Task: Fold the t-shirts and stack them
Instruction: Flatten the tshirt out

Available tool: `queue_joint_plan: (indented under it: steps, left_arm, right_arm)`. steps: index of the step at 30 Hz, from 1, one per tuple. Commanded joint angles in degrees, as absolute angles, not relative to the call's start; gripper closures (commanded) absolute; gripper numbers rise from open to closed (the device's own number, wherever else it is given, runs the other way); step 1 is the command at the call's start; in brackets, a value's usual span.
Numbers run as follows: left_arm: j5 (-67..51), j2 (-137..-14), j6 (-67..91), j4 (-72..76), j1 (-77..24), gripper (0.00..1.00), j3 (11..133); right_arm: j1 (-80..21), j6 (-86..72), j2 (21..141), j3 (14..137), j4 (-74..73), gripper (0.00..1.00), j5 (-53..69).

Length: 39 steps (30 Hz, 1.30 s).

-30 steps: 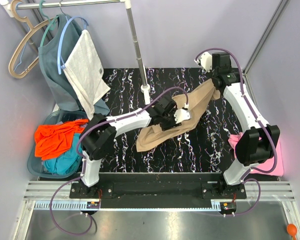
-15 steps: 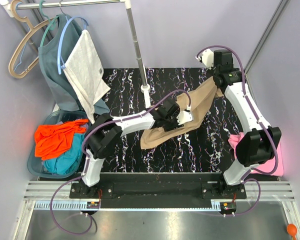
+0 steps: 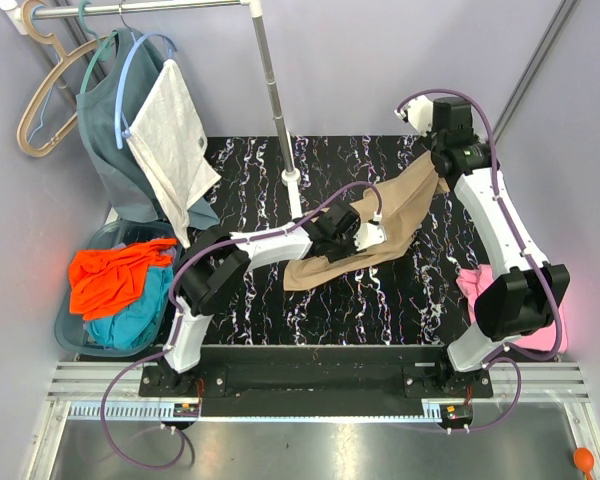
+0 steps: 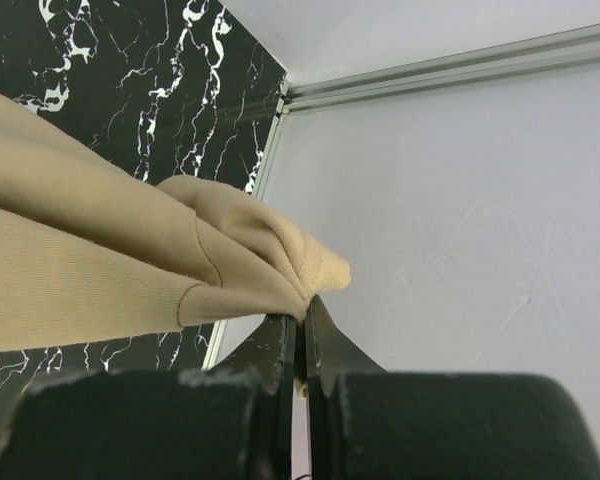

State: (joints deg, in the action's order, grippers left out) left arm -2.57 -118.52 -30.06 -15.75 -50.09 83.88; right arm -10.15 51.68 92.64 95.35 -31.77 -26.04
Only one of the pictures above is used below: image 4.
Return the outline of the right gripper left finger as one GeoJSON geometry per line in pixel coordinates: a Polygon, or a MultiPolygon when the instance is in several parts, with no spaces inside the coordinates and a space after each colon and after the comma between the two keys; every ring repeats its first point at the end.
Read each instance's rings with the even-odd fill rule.
{"type": "Polygon", "coordinates": [[[296,322],[268,315],[199,387],[201,479],[288,479],[296,322]]]}

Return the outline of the beige t shirt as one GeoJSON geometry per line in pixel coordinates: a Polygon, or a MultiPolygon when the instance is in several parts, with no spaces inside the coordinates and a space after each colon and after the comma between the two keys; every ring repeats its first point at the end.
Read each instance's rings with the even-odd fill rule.
{"type": "Polygon", "coordinates": [[[149,185],[0,95],[0,352],[302,319],[348,263],[230,185],[149,185]]]}

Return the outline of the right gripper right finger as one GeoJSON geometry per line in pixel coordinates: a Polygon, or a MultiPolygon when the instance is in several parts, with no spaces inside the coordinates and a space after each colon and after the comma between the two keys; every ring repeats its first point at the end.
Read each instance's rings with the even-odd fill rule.
{"type": "Polygon", "coordinates": [[[383,368],[336,326],[318,296],[308,307],[303,332],[311,475],[344,479],[338,380],[347,374],[379,373],[383,368]]]}

